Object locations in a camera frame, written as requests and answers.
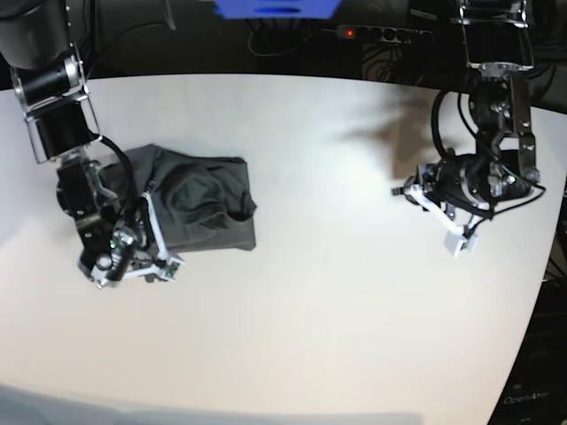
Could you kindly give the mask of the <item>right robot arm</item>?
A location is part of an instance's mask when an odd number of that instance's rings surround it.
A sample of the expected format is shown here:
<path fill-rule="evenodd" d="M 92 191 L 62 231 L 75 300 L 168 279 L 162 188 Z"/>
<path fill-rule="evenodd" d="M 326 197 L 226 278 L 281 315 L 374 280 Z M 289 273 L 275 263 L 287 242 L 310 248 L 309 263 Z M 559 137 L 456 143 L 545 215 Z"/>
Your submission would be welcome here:
<path fill-rule="evenodd" d="M 37 163 L 58 163 L 57 199 L 82 241 L 78 267 L 98 288 L 143 277 L 171 282 L 183 260 L 166 245 L 152 200 L 136 188 L 130 159 L 101 135 L 64 1 L 3 1 L 1 55 L 10 67 Z M 124 168 L 115 194 L 86 149 L 101 142 Z"/>

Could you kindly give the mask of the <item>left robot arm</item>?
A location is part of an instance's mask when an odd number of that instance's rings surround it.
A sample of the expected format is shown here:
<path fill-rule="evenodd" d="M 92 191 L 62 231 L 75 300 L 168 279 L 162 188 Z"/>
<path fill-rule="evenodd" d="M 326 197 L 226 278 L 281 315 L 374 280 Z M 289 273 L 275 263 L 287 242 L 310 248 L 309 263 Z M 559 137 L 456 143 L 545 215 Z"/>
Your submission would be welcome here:
<path fill-rule="evenodd" d="M 403 186 L 392 190 L 443 221 L 466 240 L 480 224 L 501 215 L 498 205 L 516 208 L 537 200 L 540 184 L 532 132 L 527 74 L 534 68 L 525 1 L 459 1 L 455 20 L 470 72 L 469 114 L 476 127 L 475 150 L 447 149 L 439 129 L 441 90 L 431 108 L 431 135 L 439 162 L 421 164 Z"/>

